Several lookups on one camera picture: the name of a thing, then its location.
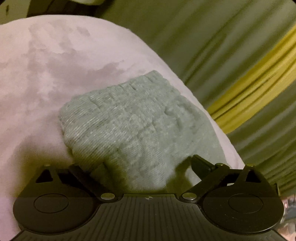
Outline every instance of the textured green fabric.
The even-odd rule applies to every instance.
[[[73,98],[60,120],[76,162],[117,193],[181,194],[200,181],[188,156],[227,163],[205,113],[156,71]]]
[[[142,38],[207,108],[290,30],[296,22],[296,4],[114,0],[97,16]]]
[[[296,81],[227,136],[246,164],[254,163],[281,194],[296,193]]]

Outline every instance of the yellow curtain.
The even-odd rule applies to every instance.
[[[230,133],[276,98],[295,79],[296,25],[207,111],[226,134]]]

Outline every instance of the folded cloth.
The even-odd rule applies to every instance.
[[[59,118],[77,164],[115,193],[179,195],[200,181],[188,156],[227,163],[209,118],[156,71],[76,96]]]

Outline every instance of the grooved plate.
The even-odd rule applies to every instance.
[[[40,235],[27,230],[13,241],[285,241],[275,231],[257,235],[228,233],[211,224],[196,204],[182,203],[173,194],[125,194],[100,206],[84,226],[65,234]]]

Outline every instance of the yellow fabric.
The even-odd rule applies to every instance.
[[[245,76],[208,108],[227,134],[250,119],[296,79],[296,25]]]

